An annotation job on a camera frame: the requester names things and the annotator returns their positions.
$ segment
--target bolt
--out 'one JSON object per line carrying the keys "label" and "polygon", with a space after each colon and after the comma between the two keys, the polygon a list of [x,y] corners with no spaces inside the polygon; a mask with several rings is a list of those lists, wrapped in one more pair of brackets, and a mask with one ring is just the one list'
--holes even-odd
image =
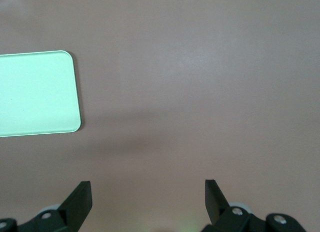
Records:
{"label": "bolt", "polygon": [[277,221],[278,223],[281,223],[281,224],[287,223],[286,219],[285,219],[284,217],[282,217],[281,215],[275,215],[273,218],[274,218],[275,221]]}
{"label": "bolt", "polygon": [[46,218],[49,218],[50,216],[51,216],[51,213],[48,212],[48,213],[44,213],[44,214],[41,216],[41,218],[42,218],[42,219],[46,219]]}
{"label": "bolt", "polygon": [[0,223],[0,228],[4,228],[4,227],[6,227],[6,225],[7,225],[6,222],[1,222],[1,223]]}
{"label": "bolt", "polygon": [[232,213],[236,214],[236,215],[243,215],[243,212],[241,209],[239,208],[233,208],[232,209]]}

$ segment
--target screw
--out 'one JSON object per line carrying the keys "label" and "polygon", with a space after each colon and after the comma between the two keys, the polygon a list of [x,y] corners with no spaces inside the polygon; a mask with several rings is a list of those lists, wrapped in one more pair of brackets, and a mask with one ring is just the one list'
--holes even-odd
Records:
{"label": "screw", "polygon": [[51,213],[48,212],[48,213],[44,213],[44,214],[41,216],[41,218],[42,218],[42,219],[46,219],[46,218],[49,218],[50,216],[51,216]]}
{"label": "screw", "polygon": [[281,223],[281,224],[287,223],[286,219],[285,219],[284,217],[282,217],[281,215],[275,215],[273,218],[274,218],[275,221],[277,221],[278,223]]}
{"label": "screw", "polygon": [[6,222],[1,222],[1,223],[0,223],[0,228],[4,228],[4,227],[6,227],[6,225],[7,225]]}
{"label": "screw", "polygon": [[239,208],[233,208],[232,209],[232,213],[236,214],[236,215],[243,215],[243,212],[241,209]]}

